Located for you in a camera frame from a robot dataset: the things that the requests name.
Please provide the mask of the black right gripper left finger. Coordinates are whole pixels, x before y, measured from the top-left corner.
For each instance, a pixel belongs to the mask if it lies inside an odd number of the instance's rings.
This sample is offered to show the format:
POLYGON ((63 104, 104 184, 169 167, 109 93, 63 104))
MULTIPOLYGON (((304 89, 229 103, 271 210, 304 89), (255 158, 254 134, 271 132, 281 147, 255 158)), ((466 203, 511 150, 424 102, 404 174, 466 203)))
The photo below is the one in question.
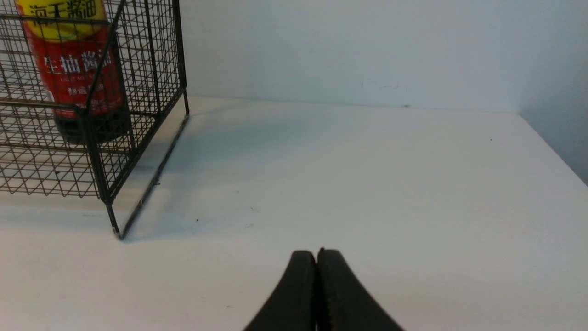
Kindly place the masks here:
POLYGON ((277 286, 246 331, 314 331, 317 263, 310 251, 294 251, 277 286))

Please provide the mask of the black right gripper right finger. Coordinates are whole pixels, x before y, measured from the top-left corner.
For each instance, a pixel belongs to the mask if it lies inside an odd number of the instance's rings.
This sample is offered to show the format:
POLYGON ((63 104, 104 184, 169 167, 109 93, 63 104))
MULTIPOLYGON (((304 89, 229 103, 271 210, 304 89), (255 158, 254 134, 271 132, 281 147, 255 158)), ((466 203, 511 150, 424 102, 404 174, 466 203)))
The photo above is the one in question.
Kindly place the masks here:
POLYGON ((401 331, 370 295, 340 251, 317 255, 318 331, 401 331))

